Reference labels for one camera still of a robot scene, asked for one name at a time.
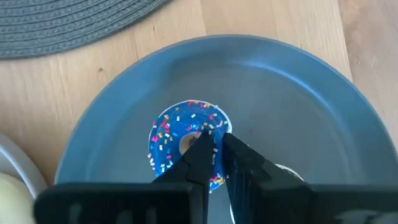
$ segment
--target blue frosted donut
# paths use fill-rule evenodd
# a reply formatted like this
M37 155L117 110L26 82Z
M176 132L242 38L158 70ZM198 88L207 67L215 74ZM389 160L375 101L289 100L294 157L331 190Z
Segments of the blue frosted donut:
M200 134L204 130L212 134L215 141L210 190L223 184L222 137L232 131L231 121L217 106L199 100L177 103L154 121L149 134L148 158L155 176L162 175L181 158L180 142L184 136Z

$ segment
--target sprinkle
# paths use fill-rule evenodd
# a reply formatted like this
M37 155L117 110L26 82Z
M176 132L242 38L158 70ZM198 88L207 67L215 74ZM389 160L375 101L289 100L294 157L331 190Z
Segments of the sprinkle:
M223 125L223 121L220 121L220 123L219 124L217 124L217 128L219 128L219 127L221 127Z
M167 123L167 119L164 119L164 120L163 120L163 122L162 122L162 124L160 124L160 127L163 127L163 126L165 126L165 125L166 125L166 123Z

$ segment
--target blue plate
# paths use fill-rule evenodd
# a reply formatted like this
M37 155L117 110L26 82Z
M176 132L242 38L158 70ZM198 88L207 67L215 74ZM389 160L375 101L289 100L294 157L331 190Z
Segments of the blue plate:
M243 35L188 40L129 67L82 116L55 182L154 180L153 119L186 99L218 105L234 135L309 183L398 184L390 137L347 79L303 50ZM209 209L209 223L231 222L225 185Z

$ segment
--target wooden table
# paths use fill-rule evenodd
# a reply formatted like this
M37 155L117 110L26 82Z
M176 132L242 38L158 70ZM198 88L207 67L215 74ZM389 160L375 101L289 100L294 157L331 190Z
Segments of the wooden table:
M369 20L368 15L355 10L356 4L374 10L370 1L341 0L339 9L338 0L174 0L142 22L86 47L0 62L0 132L20 145L52 182L79 117L99 91L128 66L157 49L192 37L252 34L290 43L337 68L370 99L398 142L398 101L394 101L398 77L393 73L394 60L389 58L398 55L391 49L398 45L397 27L389 31L393 25L379 27L375 22L376 28L391 32L390 37L381 39L387 41L381 45L390 55L369 52L378 51L371 45L382 37L366 28L362 19ZM388 4L396 6L393 1ZM379 13L375 17L386 16ZM352 52L347 53L343 30ZM381 68L387 63L390 67Z

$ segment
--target donut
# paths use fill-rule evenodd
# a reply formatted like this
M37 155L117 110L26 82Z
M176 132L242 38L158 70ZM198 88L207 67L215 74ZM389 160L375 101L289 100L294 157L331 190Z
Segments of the donut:
M149 133L149 163L155 176L171 169L202 131L214 138L213 173L210 192L224 183L222 138L232 132L231 121L218 106L200 100L187 100L167 108L153 122Z

